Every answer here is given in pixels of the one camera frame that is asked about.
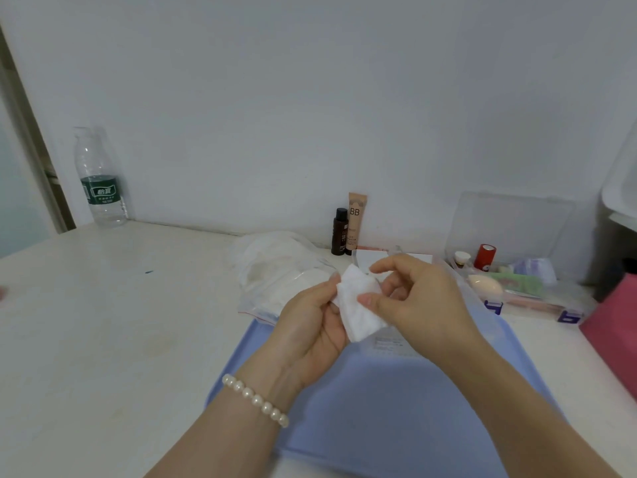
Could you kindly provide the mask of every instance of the hand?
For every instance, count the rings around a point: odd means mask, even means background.
[[[453,277],[437,265],[406,254],[377,261],[373,273],[393,270],[382,295],[363,294],[359,303],[395,326],[421,355],[440,365],[447,356],[482,339]]]
[[[330,369],[349,342],[338,307],[330,303],[340,280],[336,273],[292,298],[266,343],[240,370],[247,385],[260,383],[255,391],[283,410]]]

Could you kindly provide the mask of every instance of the bb cream tube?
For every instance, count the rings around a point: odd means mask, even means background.
[[[347,228],[347,244],[345,252],[348,255],[358,246],[358,237],[361,230],[362,213],[367,205],[367,196],[364,194],[350,193],[350,213]]]

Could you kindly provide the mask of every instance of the plastic water bottle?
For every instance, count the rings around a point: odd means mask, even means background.
[[[95,223],[101,227],[123,225],[126,212],[120,187],[100,138],[88,127],[76,127],[75,137],[75,168]]]

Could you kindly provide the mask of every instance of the pearl bracelet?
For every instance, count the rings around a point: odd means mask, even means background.
[[[244,398],[249,399],[252,402],[253,406],[260,407],[263,414],[269,416],[272,421],[278,423],[282,428],[287,428],[287,426],[290,425],[290,420],[287,415],[275,408],[272,403],[264,400],[261,396],[259,396],[259,394],[255,394],[250,387],[246,387],[245,384],[235,378],[235,376],[226,374],[223,379],[221,379],[221,382],[223,382],[224,385],[227,385],[235,393],[241,393]]]

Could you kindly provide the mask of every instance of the green bottle label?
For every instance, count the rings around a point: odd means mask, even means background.
[[[80,181],[89,204],[110,204],[121,199],[115,176],[89,176]]]

